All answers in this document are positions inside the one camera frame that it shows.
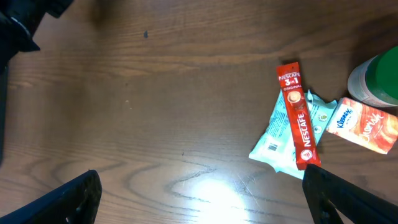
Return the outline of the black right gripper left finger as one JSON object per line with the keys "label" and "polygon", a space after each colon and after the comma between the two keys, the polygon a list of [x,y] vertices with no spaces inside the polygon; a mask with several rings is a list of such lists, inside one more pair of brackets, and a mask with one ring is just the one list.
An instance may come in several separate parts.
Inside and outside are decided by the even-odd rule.
{"label": "black right gripper left finger", "polygon": [[93,224],[102,195],[100,177],[89,170],[33,202],[1,217],[1,224]]}

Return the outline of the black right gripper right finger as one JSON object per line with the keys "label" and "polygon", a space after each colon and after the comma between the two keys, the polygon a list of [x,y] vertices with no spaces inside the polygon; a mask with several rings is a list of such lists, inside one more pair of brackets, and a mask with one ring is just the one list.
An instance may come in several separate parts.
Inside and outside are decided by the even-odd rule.
{"label": "black right gripper right finger", "polygon": [[342,223],[342,213],[353,223],[397,223],[397,206],[315,164],[305,169],[303,192],[313,221]]}

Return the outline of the red snack stick packet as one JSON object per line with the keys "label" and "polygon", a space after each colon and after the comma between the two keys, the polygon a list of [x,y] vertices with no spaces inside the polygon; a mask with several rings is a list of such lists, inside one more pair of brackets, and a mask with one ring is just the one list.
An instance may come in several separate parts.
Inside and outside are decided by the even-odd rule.
{"label": "red snack stick packet", "polygon": [[310,113],[302,88],[301,74],[297,62],[277,67],[277,78],[292,132],[295,146],[296,166],[305,170],[309,164],[320,165]]}

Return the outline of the white teal wipes packet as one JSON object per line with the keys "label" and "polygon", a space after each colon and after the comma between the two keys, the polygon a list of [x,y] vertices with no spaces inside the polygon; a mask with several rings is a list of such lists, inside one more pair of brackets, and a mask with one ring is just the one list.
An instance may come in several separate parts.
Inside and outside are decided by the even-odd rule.
{"label": "white teal wipes packet", "polygon": [[[333,100],[325,103],[310,91],[305,93],[305,99],[310,112],[315,142],[318,143],[338,102]],[[279,93],[265,133],[250,152],[249,158],[269,164],[276,172],[303,179],[304,171],[298,170],[296,166],[295,146],[282,93]]]}

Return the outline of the green lid cream jar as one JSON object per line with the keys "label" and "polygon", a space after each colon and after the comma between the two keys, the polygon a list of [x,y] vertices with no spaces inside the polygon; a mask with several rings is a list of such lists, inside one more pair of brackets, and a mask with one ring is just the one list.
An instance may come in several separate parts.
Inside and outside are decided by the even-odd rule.
{"label": "green lid cream jar", "polygon": [[378,108],[397,106],[397,47],[358,65],[348,78],[350,95]]}

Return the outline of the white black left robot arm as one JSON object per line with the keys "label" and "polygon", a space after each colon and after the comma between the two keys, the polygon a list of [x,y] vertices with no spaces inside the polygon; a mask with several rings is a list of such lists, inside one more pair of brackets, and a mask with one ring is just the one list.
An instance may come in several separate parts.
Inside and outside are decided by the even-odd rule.
{"label": "white black left robot arm", "polygon": [[73,0],[1,0],[1,157],[4,157],[9,61],[19,52],[40,47],[33,36],[44,15],[59,18]]}

